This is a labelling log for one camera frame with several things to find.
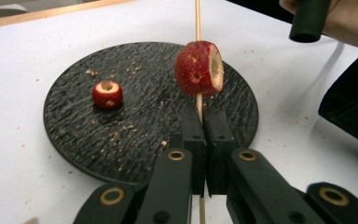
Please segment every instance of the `black round plate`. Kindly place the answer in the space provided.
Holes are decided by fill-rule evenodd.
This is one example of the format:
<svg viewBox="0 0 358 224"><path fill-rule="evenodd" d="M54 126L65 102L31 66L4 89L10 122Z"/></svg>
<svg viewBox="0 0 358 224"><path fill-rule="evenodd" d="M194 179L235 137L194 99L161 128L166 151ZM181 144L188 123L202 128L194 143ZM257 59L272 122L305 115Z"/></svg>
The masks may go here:
<svg viewBox="0 0 358 224"><path fill-rule="evenodd" d="M176 86L173 62L181 45L131 43L92 53L65 70L45 102L48 137L75 167L106 181L137 184L150 177L170 134L180 132L181 110L196 99ZM204 103L225 111L243 147L255 137L258 110L246 81L224 63L225 83ZM124 104L94 105L91 91L102 80L118 82Z"/></svg>

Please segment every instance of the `wooden skewer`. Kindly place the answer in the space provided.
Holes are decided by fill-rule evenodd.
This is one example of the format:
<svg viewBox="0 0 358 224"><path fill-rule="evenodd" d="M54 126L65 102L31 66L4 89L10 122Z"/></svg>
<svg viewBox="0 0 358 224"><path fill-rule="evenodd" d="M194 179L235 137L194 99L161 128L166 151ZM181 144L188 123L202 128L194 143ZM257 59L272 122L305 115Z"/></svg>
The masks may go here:
<svg viewBox="0 0 358 224"><path fill-rule="evenodd" d="M201 40L200 0L196 0L196 40Z"/></svg>
<svg viewBox="0 0 358 224"><path fill-rule="evenodd" d="M201 40L200 22L200 0L196 0L196 40ZM199 111L200 123L202 125L202 93L197 93L197 109ZM200 196L200 224L205 224L205 199Z"/></svg>

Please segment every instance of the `person's arm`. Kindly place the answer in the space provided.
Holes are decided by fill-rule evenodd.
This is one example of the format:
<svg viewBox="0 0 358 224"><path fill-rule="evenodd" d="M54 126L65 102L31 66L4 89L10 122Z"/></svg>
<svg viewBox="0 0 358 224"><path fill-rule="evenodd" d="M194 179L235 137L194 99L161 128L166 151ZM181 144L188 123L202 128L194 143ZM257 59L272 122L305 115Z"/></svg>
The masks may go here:
<svg viewBox="0 0 358 224"><path fill-rule="evenodd" d="M280 5L296 14L296 0L280 0ZM358 47L358 0L332 0L324 25L324 34Z"/></svg>

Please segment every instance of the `white table surface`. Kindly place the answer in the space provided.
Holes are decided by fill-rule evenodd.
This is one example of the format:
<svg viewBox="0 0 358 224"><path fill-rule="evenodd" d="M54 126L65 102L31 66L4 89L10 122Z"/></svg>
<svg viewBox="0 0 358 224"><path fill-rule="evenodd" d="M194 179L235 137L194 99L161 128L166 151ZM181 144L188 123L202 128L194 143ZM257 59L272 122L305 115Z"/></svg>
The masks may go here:
<svg viewBox="0 0 358 224"><path fill-rule="evenodd" d="M193 0L139 0L0 27L0 223L72 223L103 181L83 174L48 140L43 105L56 78L100 49L195 39ZM358 48L323 37L288 39L290 24L223 0L201 1L201 37L249 83L260 121L251 148L295 188L330 182L358 197L358 140L322 119L324 94ZM207 223L231 223L224 196ZM193 201L193 223L198 220Z"/></svg>

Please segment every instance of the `brass screw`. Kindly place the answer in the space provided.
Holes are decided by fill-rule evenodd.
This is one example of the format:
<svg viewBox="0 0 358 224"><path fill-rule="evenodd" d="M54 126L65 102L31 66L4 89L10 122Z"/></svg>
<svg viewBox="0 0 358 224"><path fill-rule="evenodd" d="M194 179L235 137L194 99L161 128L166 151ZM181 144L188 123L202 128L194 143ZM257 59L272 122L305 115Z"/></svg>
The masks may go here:
<svg viewBox="0 0 358 224"><path fill-rule="evenodd" d="M108 199L106 196L110 193L117 193L118 196L115 199ZM124 190L120 188L111 188L103 192L100 197L100 202L104 205L113 205L120 203L124 199Z"/></svg>
<svg viewBox="0 0 358 224"><path fill-rule="evenodd" d="M257 155L250 150L243 150L238 156L245 161L255 161L257 159Z"/></svg>
<svg viewBox="0 0 358 224"><path fill-rule="evenodd" d="M323 187L319 189L319 194L323 199L337 206L345 206L350 202L348 197L337 189Z"/></svg>
<svg viewBox="0 0 358 224"><path fill-rule="evenodd" d="M168 158L170 158L173 161L181 161L182 159L185 158L185 153L178 150L172 151L168 153Z"/></svg>

